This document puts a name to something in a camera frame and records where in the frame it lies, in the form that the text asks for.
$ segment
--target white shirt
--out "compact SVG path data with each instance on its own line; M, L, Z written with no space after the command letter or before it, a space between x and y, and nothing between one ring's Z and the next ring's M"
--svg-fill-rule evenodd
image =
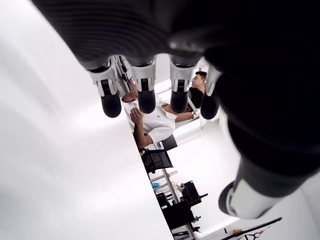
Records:
M131 120L130 112L133 108L139 108L138 101L123 102L123 108L129 121L130 128L132 132L135 129L135 123ZM176 115L163 110L162 105L167 105L168 103L158 95L155 96L155 109L152 113L143 113L143 129L144 133L148 134L153 143L158 143L162 140L170 137L175 130L175 119Z

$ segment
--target man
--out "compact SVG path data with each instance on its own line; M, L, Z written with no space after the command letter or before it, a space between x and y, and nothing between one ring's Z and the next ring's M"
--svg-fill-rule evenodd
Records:
M197 89L191 90L191 101L196 108L200 107L202 94ZM155 96L155 109L150 114L139 110L138 92L131 91L123 96L123 108L128 117L134 140L139 149L158 143L170 137L175 130L175 121L181 122L193 118L192 108L188 105L185 112L174 112L170 104Z
M195 77L192 79L192 88L199 89L203 94L206 91L206 77L205 71L197 71Z

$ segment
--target man's hand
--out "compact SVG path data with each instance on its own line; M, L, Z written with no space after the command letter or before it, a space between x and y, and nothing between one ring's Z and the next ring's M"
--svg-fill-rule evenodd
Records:
M130 117L131 117L132 122L134 122L134 124L137 127L143 128L143 126L144 126L144 122L142 121L143 114L137 107L134 107L131 109Z
M133 90L130 93L130 97L133 99L133 101L138 99L138 91L137 90Z
M138 91L134 90L125 94L122 98L122 101L125 103L131 103L138 99Z

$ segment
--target white wall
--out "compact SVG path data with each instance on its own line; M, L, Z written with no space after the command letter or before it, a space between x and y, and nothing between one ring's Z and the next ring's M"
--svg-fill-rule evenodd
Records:
M160 53L156 56L155 59L156 68L155 68L155 84L159 84L165 80L170 79L170 56L166 53ZM203 71L208 70L208 62L202 57L195 69L204 68Z
M255 220L237 220L236 222L226 226L227 234L231 234L233 229L246 229L256 225L260 225L279 217L283 219L274 223L270 228L260 235L260 240L319 240L317 226L314 222L312 213L308 203L299 189L290 196L287 196L283 201L276 204L266 215ZM265 230L263 227L249 234L254 234ZM216 240L228 236L224 229L220 229L210 235L207 235L203 240Z
M174 166L168 172L178 170L171 179L176 183L193 180L200 195L208 193L202 203L191 209L195 216L201 216L195 226L207 234L219 229L221 223L235 221L236 218L219 210L218 198L224 187L234 181L239 158L225 140L218 122L182 134L176 141L178 147L168 151Z
M0 52L0 239L172 239L126 115L29 1L0 1Z

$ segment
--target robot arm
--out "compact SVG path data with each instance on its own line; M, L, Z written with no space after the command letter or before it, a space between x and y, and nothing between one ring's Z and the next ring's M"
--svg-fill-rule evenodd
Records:
M211 119L221 105L241 153L236 180L219 199L224 213L258 218L319 171L319 21L308 20L317 7L215 1L213 14L212 2L201 0L32 1L89 71L109 117L121 111L112 55L131 64L145 113L155 107L156 54L171 55L177 113L186 109L192 69L205 56L212 66L201 114ZM204 6L201 17L192 17L195 6ZM301 110L305 117L297 117Z

